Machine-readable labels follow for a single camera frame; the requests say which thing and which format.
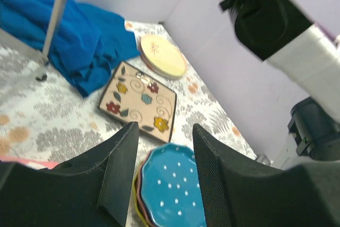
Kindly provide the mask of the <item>square floral plate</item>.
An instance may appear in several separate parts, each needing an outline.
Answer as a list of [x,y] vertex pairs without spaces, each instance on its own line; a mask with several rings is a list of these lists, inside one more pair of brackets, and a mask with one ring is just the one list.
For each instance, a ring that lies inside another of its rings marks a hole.
[[169,143],[173,134],[177,94],[127,62],[113,71],[99,110],[126,124],[137,122],[141,132]]

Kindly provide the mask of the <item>floral tablecloth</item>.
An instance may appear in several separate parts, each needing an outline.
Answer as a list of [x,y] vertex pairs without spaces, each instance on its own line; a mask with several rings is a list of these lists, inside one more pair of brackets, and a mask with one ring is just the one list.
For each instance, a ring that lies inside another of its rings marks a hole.
[[[140,39],[145,35],[160,36],[171,42],[161,25],[126,22],[125,29],[134,33],[139,52]],[[134,175],[147,154],[158,147],[176,144],[193,151],[192,129],[195,124],[201,125],[224,144],[255,159],[253,150],[193,68],[188,66],[186,74],[174,80],[164,78],[147,67],[141,52],[137,57],[122,62],[131,64],[177,94],[173,134],[169,143],[161,142],[139,129]],[[46,69],[45,81],[30,78],[26,82],[17,82],[18,78],[27,77],[38,67],[36,62],[1,43],[2,156],[61,164],[106,141],[128,124],[98,108],[116,67],[109,81],[87,97],[81,96],[51,64]],[[142,226],[130,202],[127,215],[125,226]]]

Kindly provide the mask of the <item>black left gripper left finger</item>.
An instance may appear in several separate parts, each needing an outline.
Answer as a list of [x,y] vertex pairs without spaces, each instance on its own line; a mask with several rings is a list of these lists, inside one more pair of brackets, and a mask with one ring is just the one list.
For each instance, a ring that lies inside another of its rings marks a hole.
[[1,163],[1,226],[125,226],[139,127],[53,169]]

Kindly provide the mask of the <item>pink patterned cloth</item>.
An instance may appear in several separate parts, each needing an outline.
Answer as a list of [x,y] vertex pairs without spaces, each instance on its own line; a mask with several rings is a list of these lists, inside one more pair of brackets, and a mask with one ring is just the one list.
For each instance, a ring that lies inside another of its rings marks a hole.
[[16,162],[32,169],[40,170],[40,169],[53,169],[57,166],[58,162],[44,162],[44,161],[36,161],[33,159],[25,159],[18,157],[9,157],[9,156],[1,156],[1,162]]

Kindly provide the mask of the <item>green polka dot plate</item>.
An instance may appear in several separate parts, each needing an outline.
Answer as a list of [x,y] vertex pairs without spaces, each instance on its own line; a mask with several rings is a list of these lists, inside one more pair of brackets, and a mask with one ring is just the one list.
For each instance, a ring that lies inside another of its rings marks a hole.
[[136,173],[133,179],[133,183],[132,183],[132,193],[133,193],[133,200],[134,200],[134,209],[139,217],[139,219],[142,222],[142,225],[144,227],[149,227],[144,215],[140,212],[138,206],[138,199],[137,199],[137,178],[138,178],[138,174]]

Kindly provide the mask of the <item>steel dish rack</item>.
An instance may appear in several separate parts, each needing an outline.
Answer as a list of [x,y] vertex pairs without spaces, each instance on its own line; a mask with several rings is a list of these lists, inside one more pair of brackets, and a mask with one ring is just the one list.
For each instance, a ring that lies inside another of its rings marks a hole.
[[48,56],[54,47],[55,37],[58,34],[66,3],[67,0],[54,0],[46,32],[37,29],[33,33],[28,33],[27,29],[21,27],[20,35],[15,36],[1,26],[1,43],[17,50],[27,59],[39,64],[36,70],[32,71],[25,78],[18,78],[17,82],[26,82],[30,78],[38,81],[45,81],[47,79]]

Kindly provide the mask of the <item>blue cloth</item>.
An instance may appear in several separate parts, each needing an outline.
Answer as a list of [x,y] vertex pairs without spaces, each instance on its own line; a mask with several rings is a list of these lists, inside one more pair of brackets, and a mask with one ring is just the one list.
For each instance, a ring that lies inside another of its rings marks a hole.
[[[1,0],[1,26],[20,35],[47,31],[54,0]],[[48,58],[83,97],[104,86],[121,61],[140,54],[135,35],[125,29],[118,14],[96,6],[67,0]]]

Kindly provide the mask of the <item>pink polka dot plate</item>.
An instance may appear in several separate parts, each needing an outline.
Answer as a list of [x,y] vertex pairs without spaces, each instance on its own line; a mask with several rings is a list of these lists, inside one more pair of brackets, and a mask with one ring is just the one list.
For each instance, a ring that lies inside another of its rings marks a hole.
[[141,170],[142,170],[142,167],[144,166],[144,164],[146,163],[147,159],[149,158],[151,152],[152,152],[152,150],[147,154],[145,160],[140,164],[139,170],[137,172],[137,174],[138,174],[138,178],[137,178],[137,199],[138,199],[138,204],[139,204],[138,208],[139,208],[140,212],[144,215],[148,225],[149,226],[156,226],[156,224],[151,219],[151,217],[148,213],[148,209],[147,209],[146,205],[144,204],[144,201],[141,197],[141,185],[142,185]]

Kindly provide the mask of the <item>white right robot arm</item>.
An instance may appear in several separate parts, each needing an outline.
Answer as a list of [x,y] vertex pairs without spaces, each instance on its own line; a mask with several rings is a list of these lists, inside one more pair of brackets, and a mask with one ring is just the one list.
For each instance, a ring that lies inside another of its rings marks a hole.
[[223,0],[238,40],[284,72],[309,97],[291,110],[287,145],[278,162],[339,160],[339,46],[292,0]]

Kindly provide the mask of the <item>cream round plate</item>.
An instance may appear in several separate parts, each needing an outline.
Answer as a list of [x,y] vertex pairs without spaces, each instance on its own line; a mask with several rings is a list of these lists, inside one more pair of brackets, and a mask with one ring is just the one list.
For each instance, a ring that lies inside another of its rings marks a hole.
[[182,52],[167,39],[156,35],[142,36],[141,58],[152,71],[167,79],[180,79],[188,69]]

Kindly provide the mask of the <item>blue polka dot plate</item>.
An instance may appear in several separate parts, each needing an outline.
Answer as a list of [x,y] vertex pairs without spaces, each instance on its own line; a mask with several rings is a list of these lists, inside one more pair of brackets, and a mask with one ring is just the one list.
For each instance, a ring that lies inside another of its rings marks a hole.
[[156,226],[206,226],[194,152],[166,144],[141,168],[141,198]]

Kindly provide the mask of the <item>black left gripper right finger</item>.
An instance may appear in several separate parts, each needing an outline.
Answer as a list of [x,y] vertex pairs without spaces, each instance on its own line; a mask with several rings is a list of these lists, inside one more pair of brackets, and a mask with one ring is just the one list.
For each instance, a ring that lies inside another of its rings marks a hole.
[[192,129],[208,226],[339,226],[339,164],[276,169]]

